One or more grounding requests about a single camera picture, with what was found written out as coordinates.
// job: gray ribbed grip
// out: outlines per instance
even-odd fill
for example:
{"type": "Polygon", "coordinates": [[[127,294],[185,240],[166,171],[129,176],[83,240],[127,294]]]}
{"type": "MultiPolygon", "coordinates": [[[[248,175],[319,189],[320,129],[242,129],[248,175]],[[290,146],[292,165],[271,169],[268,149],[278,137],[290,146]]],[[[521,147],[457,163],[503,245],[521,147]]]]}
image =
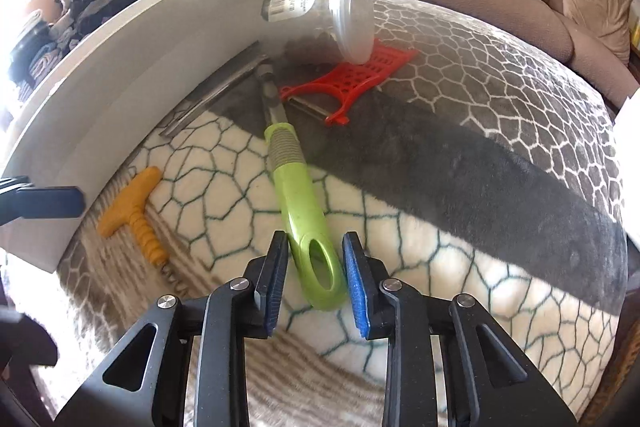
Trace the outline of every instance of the gray ribbed grip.
{"type": "Polygon", "coordinates": [[[302,155],[300,143],[296,136],[282,127],[273,131],[269,140],[269,161],[271,170],[274,171],[287,163],[304,163],[305,157],[302,155]]]}

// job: handle hole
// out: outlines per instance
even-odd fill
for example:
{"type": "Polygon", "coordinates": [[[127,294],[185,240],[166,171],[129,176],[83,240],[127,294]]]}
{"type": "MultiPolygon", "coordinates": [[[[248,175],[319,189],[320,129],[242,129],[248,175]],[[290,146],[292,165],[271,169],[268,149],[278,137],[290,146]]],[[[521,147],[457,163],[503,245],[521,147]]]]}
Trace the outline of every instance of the handle hole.
{"type": "Polygon", "coordinates": [[[330,290],[334,285],[334,278],[324,250],[315,239],[312,239],[309,243],[309,258],[311,259],[311,267],[314,270],[314,274],[316,274],[316,279],[318,279],[322,288],[330,290]]]}

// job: plastic jar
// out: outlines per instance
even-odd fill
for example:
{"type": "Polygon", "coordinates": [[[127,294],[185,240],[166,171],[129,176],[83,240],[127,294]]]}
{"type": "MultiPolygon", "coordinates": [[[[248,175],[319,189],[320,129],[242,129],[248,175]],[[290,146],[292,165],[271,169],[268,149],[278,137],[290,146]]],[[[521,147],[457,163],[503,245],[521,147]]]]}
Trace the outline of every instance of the plastic jar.
{"type": "Polygon", "coordinates": [[[374,38],[373,0],[264,0],[263,49],[299,64],[364,64],[374,38]]]}

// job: barcode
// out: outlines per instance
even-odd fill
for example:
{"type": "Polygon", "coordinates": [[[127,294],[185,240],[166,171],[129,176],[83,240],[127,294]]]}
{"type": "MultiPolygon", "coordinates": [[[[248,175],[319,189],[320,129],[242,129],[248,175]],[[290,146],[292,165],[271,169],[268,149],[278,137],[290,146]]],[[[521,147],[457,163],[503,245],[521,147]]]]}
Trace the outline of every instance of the barcode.
{"type": "Polygon", "coordinates": [[[271,0],[269,15],[279,15],[285,10],[286,0],[271,0]]]}

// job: red plastic grater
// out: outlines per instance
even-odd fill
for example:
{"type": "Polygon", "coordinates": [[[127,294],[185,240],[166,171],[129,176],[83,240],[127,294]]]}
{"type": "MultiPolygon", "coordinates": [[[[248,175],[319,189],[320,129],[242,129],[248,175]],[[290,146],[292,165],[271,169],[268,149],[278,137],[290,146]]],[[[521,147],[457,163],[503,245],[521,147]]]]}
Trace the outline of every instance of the red plastic grater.
{"type": "Polygon", "coordinates": [[[330,94],[342,103],[342,107],[326,117],[324,123],[345,125],[349,123],[347,111],[362,93],[386,80],[417,54],[418,50],[396,50],[376,39],[369,62],[361,66],[343,62],[316,80],[301,86],[283,87],[280,89],[280,97],[285,101],[292,96],[312,92],[330,94]]]}

